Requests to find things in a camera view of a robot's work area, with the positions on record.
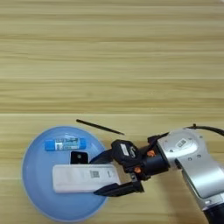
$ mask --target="white usb drive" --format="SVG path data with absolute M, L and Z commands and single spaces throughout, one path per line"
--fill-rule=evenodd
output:
M 57 164 L 52 169 L 52 182 L 56 193 L 91 193 L 121 184 L 112 164 Z

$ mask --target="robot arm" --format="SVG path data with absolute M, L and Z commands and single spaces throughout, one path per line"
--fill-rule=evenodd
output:
M 223 130 L 203 127 L 223 135 Z M 95 192 L 104 196 L 122 196 L 144 191 L 142 180 L 181 170 L 188 187 L 210 224 L 224 223 L 224 169 L 207 152 L 197 126 L 174 130 L 148 138 L 149 145 L 138 149 L 132 142 L 116 140 L 112 149 L 94 158 L 91 163 L 108 163 L 113 159 L 131 176 L 131 182 L 108 185 Z
M 170 167 L 182 170 L 209 223 L 224 223 L 224 169 L 207 152 L 203 136 L 180 129 L 160 138 L 158 145 Z

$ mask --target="blue plate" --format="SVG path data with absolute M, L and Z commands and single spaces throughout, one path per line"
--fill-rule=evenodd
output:
M 63 137 L 84 137 L 91 160 L 105 147 L 82 129 L 56 127 L 39 135 L 27 149 L 22 167 L 24 189 L 34 206 L 55 221 L 83 221 L 95 214 L 107 198 L 93 193 L 56 193 L 53 190 L 53 166 L 70 164 L 70 150 L 45 151 L 45 140 Z

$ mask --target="wood grain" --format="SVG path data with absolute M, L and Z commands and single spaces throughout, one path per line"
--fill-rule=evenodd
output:
M 21 162 L 40 132 L 76 125 L 110 147 L 193 123 L 224 128 L 224 4 L 219 0 L 0 2 L 1 223 L 51 224 L 25 196 Z M 224 163 L 221 137 L 201 132 Z M 110 199 L 84 223 L 207 223 L 180 172 Z

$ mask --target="cable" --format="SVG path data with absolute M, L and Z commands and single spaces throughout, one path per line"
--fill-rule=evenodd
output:
M 218 129 L 218 128 L 208 127 L 208 126 L 197 126 L 196 123 L 193 126 L 187 127 L 187 128 L 192 130 L 210 130 L 224 137 L 224 129 Z

